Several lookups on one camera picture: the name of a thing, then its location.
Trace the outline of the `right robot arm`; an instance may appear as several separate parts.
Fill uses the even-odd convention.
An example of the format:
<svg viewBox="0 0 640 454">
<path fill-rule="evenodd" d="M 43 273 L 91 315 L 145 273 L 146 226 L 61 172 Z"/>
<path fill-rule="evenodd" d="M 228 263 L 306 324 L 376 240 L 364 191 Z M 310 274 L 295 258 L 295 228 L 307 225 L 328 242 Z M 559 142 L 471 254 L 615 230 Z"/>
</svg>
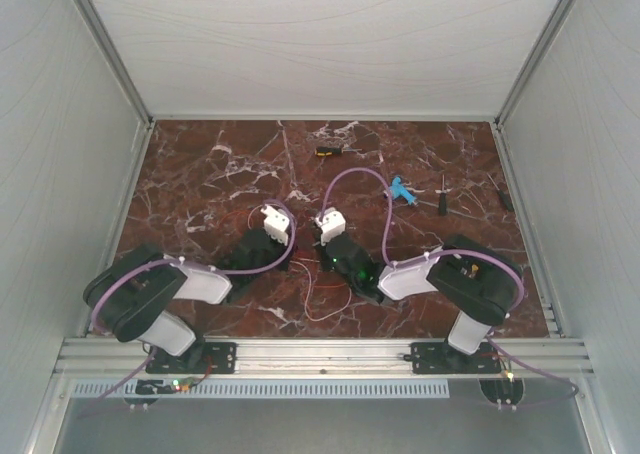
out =
<svg viewBox="0 0 640 454">
<path fill-rule="evenodd" d="M 525 290 L 519 267 L 475 241 L 455 235 L 441 247 L 390 265 L 376 262 L 349 234 L 316 243 L 321 266 L 338 273 L 356 296 L 375 305 L 440 293 L 458 308 L 446 340 L 413 348 L 405 359 L 415 372 L 497 374 L 496 351 L 481 352 L 485 337 L 520 305 Z"/>
</svg>

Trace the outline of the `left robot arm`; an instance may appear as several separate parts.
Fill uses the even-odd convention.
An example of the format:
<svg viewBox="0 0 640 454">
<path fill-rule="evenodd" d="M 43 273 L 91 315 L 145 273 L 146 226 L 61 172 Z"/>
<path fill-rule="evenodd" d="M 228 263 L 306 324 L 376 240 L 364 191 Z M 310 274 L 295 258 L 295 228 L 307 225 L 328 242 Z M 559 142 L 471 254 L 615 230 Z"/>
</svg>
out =
<svg viewBox="0 0 640 454">
<path fill-rule="evenodd" d="M 284 270 L 293 251 L 289 228 L 264 226 L 246 231 L 234 249 L 214 265 L 169 256 L 152 244 L 133 249 L 94 278 L 83 300 L 91 323 L 121 343 L 139 341 L 157 349 L 151 372 L 200 372 L 205 341 L 196 328 L 169 312 L 173 301 L 229 304 L 261 274 Z"/>
</svg>

